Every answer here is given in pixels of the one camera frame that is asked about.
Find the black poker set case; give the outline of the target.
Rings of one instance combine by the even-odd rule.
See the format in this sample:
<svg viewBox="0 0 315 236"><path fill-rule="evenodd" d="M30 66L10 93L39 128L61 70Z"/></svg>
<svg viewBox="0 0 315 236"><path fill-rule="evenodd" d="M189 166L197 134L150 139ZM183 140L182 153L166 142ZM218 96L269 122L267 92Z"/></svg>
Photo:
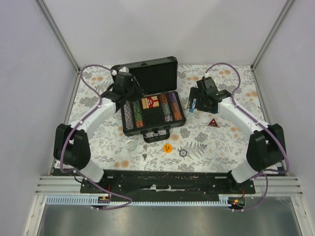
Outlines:
<svg viewBox="0 0 315 236"><path fill-rule="evenodd" d="M121 108L126 136L142 135L147 143L167 140L171 128L186 123L177 89L178 61L174 56L112 66L126 69L143 90L143 97Z"/></svg>

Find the triangular all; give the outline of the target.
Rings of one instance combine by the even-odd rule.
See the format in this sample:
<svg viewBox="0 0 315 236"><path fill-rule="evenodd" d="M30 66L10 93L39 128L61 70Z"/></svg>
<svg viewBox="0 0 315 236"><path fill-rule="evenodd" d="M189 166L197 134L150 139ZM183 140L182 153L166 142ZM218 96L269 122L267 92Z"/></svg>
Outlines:
<svg viewBox="0 0 315 236"><path fill-rule="evenodd" d="M209 121L209 123L207 124L207 126L219 128L219 124L217 123L217 121L215 120L215 118L212 118L212 119Z"/></svg>

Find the red playing card deck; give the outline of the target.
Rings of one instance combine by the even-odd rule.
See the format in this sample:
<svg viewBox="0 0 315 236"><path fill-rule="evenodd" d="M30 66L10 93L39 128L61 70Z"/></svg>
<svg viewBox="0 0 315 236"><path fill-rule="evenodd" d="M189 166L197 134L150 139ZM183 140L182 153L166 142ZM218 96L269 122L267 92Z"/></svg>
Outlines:
<svg viewBox="0 0 315 236"><path fill-rule="evenodd" d="M159 107L158 96L149 96L141 99L143 109Z"/></svg>

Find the clear dealer button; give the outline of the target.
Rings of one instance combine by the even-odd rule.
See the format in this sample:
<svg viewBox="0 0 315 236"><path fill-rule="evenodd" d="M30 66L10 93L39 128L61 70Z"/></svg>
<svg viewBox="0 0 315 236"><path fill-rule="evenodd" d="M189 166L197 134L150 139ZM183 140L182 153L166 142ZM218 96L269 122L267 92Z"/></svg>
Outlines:
<svg viewBox="0 0 315 236"><path fill-rule="evenodd" d="M125 147L128 151L134 151L137 149L137 141L134 139L129 139L126 141Z"/></svg>

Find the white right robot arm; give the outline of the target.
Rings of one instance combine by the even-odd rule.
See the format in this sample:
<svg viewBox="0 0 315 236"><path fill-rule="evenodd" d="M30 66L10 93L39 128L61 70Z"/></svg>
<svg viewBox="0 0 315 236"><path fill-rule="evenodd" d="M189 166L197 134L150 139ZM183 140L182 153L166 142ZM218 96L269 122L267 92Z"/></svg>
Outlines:
<svg viewBox="0 0 315 236"><path fill-rule="evenodd" d="M203 77L196 83L197 87L190 88L189 109L227 118L248 139L245 161L231 170L225 181L228 192L238 193L243 188L243 182L287 158L284 131L280 125L270 125L255 118L245 108L236 104L229 91L219 91L211 77Z"/></svg>

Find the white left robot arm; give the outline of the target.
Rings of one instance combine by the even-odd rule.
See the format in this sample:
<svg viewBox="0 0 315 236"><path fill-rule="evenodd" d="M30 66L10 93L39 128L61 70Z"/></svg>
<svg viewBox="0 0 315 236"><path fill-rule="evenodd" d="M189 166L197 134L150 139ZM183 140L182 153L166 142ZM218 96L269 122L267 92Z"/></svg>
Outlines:
<svg viewBox="0 0 315 236"><path fill-rule="evenodd" d="M53 157L60 162L61 172L76 171L92 182L91 187L97 193L103 193L108 189L108 180L103 178L104 170L91 158L89 138L101 124L122 109L127 101L141 98L144 91L127 67L119 70L102 65L99 67L109 70L115 77L114 82L103 94L99 94L80 74L82 82L96 93L99 101L77 122L71 125L61 123L57 127Z"/></svg>

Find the blue playing card deck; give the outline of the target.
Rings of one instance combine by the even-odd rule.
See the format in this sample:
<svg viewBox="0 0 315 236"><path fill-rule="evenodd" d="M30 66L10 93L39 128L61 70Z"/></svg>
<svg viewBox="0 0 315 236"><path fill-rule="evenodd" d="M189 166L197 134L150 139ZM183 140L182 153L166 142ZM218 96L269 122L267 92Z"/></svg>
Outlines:
<svg viewBox="0 0 315 236"><path fill-rule="evenodd" d="M195 105L196 105L196 98L193 98L192 100L189 100L187 102L187 109L190 113L193 113L195 110Z"/></svg>

